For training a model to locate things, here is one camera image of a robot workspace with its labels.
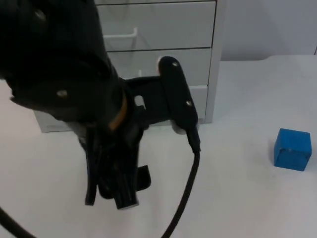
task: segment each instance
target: white table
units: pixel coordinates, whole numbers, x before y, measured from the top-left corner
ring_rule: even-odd
[[[315,238],[317,160],[305,172],[272,165],[280,127],[317,134],[317,57],[223,62],[213,124],[202,125],[201,167],[173,238]],[[193,161],[185,136],[155,127],[140,165],[153,183],[140,206],[84,205],[86,165],[72,132],[41,134],[0,84],[0,206],[39,238],[159,238]],[[0,237],[10,237],[0,229]]]

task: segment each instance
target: blue cube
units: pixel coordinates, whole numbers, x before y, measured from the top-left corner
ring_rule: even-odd
[[[312,155],[311,135],[307,132],[280,129],[274,146],[274,165],[304,171]]]

